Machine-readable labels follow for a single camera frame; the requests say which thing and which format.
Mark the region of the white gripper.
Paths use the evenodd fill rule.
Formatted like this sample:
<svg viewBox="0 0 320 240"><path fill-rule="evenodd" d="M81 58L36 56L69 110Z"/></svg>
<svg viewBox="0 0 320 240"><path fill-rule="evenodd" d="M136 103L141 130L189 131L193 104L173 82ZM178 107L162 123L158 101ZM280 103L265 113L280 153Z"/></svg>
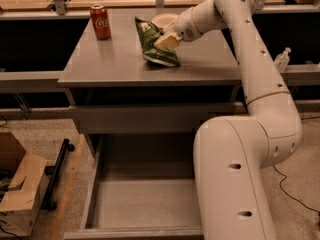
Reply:
<svg viewBox="0 0 320 240"><path fill-rule="evenodd" d="M193 9L189 8L182 12L176 20L172 20L163 29L154 46L160 50L172 50L176 48L180 41L191 42L199 39L202 33L197 29L193 19Z"/></svg>

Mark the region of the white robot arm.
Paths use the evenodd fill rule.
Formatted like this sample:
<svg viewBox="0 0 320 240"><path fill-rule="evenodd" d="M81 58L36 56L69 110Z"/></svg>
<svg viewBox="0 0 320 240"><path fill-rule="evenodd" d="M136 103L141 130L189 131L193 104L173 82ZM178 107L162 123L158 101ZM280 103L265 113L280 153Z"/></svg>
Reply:
<svg viewBox="0 0 320 240"><path fill-rule="evenodd" d="M289 158L302 124L254 22L251 0L207 0L168 25L155 45L171 49L229 28L247 106L210 119L194 140L194 173L204 240L277 240L260 170Z"/></svg>

